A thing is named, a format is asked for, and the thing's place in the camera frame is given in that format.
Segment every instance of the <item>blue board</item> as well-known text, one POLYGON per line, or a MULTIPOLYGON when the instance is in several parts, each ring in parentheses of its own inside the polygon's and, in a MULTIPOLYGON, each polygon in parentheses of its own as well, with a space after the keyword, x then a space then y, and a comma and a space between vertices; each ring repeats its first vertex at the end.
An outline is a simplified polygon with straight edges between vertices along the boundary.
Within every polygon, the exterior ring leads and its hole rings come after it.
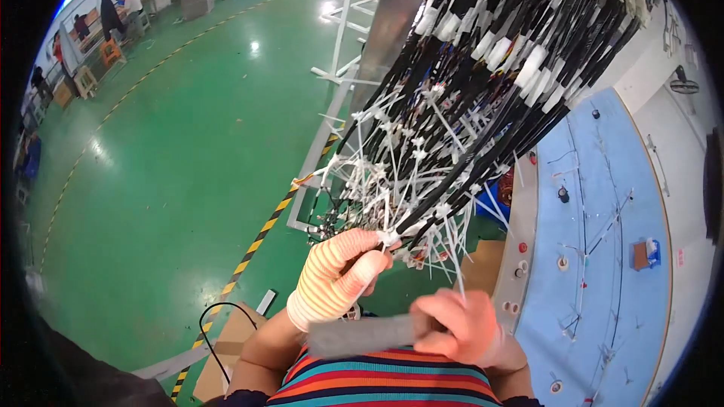
POLYGON ((648 155, 624 107, 612 89, 599 92, 537 147, 536 243, 515 336, 545 405, 590 405, 586 399, 593 396, 597 406, 639 405, 663 347, 671 271, 665 215, 648 155), (558 198, 561 186, 568 203, 558 198), (617 205, 620 222, 613 220, 617 205), (662 264, 636 272, 633 244, 647 238, 660 243, 662 264), (557 265, 561 255, 566 271, 557 265), (563 388, 552 394, 557 379, 563 388))

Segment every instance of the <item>dark jacket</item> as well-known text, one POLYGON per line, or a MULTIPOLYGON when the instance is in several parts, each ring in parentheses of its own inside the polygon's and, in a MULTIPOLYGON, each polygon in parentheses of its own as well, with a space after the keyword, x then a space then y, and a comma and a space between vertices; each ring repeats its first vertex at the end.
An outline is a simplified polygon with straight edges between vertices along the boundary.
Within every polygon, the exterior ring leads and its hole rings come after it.
POLYGON ((118 29, 118 32, 125 33, 126 27, 121 22, 116 12, 116 5, 112 0, 101 0, 101 25, 103 36, 106 41, 111 41, 111 29, 118 29))

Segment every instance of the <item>chair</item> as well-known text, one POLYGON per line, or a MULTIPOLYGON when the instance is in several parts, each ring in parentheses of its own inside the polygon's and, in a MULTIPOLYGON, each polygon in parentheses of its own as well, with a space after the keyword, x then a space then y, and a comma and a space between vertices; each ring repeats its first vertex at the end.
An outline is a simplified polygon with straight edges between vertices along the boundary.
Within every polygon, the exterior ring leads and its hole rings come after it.
POLYGON ((120 61, 125 65, 126 58, 123 56, 123 53, 118 48, 118 44, 116 44, 116 40, 113 38, 111 38, 110 41, 101 43, 100 51, 101 59, 103 59, 103 64, 106 68, 110 69, 116 61, 120 61))
POLYGON ((83 96, 84 99, 88 99, 88 95, 95 97, 95 89, 98 87, 98 82, 87 66, 78 68, 78 74, 75 75, 73 80, 78 87, 80 95, 83 96))

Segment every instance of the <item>glove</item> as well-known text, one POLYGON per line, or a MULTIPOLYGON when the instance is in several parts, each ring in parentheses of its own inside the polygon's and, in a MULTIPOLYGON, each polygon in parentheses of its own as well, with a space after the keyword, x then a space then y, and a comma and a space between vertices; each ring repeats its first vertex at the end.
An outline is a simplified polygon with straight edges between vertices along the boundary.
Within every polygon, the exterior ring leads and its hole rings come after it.
POLYGON ((388 251, 374 250, 379 244, 375 231, 353 229, 313 246, 297 288, 287 299, 294 326, 307 332, 311 322, 339 319, 361 295, 371 294, 379 273, 393 266, 388 251), (348 261, 356 257, 359 259, 342 274, 348 261))
POLYGON ((496 366, 505 332, 495 319, 495 308, 484 291, 466 291, 465 295, 463 300, 459 292, 443 288, 413 302, 411 313, 432 316, 448 329, 430 331, 415 343, 414 349, 481 368, 496 366))

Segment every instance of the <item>stool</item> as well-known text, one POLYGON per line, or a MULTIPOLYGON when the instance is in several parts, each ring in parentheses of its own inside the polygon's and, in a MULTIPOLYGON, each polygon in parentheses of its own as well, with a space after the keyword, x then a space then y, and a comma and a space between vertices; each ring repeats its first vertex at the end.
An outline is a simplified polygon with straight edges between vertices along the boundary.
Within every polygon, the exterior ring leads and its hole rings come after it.
POLYGON ((95 81, 95 76, 87 66, 78 68, 78 74, 75 75, 73 80, 78 87, 80 95, 83 96, 84 99, 88 99, 88 95, 95 97, 95 89, 98 87, 98 82, 95 81))
POLYGON ((138 12, 138 18, 140 19, 140 24, 143 26, 143 30, 150 29, 150 19, 149 15, 146 14, 146 9, 141 8, 138 12))
POLYGON ((104 41, 101 43, 101 59, 106 68, 111 68, 116 61, 120 61, 124 65, 126 64, 126 58, 123 56, 121 50, 116 44, 116 40, 111 38, 110 41, 104 41))

